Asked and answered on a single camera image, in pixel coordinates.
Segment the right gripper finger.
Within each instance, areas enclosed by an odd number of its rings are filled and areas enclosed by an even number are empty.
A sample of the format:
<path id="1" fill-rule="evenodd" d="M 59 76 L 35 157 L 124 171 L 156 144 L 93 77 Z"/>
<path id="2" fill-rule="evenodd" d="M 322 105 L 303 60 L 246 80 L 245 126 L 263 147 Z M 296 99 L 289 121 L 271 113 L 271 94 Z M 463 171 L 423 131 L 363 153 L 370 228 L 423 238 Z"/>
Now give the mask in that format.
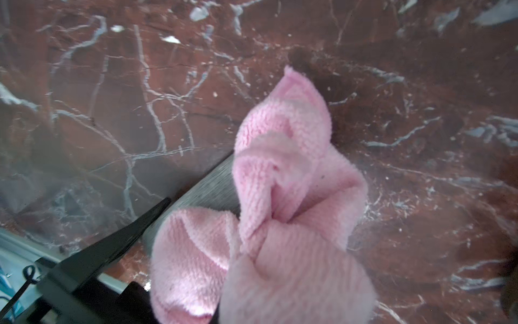
<path id="1" fill-rule="evenodd" d="M 100 275 L 117 263 L 171 205 L 165 198 L 136 221 L 83 251 L 54 263 L 36 264 L 44 271 L 36 283 L 40 297 L 15 323 L 156 323 L 149 293 L 131 282 L 116 292 Z"/>

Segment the pink cloth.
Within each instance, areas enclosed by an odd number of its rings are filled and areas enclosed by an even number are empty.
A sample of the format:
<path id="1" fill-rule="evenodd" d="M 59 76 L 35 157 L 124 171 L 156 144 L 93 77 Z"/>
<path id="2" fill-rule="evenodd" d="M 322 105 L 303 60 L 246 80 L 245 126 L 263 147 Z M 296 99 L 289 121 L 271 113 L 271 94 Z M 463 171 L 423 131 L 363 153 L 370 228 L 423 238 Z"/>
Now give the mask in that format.
<path id="1" fill-rule="evenodd" d="M 237 133 L 240 214 L 172 211 L 151 256 L 160 323 L 367 323 L 377 294 L 347 251 L 368 196 L 331 144 L 325 100 L 286 67 Z"/>

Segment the grey oval eyeglass case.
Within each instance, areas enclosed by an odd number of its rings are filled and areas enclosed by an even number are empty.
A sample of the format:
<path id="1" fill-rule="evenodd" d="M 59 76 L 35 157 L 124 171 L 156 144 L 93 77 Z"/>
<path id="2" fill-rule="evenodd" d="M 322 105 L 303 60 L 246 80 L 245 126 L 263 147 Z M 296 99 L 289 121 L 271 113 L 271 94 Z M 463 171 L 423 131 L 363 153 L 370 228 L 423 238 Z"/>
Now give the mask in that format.
<path id="1" fill-rule="evenodd" d="M 203 207 L 240 214 L 240 202 L 232 177 L 234 154 L 229 155 L 183 196 L 173 202 L 144 232 L 142 243 L 147 255 L 152 255 L 156 235 L 168 215 L 177 209 Z"/>

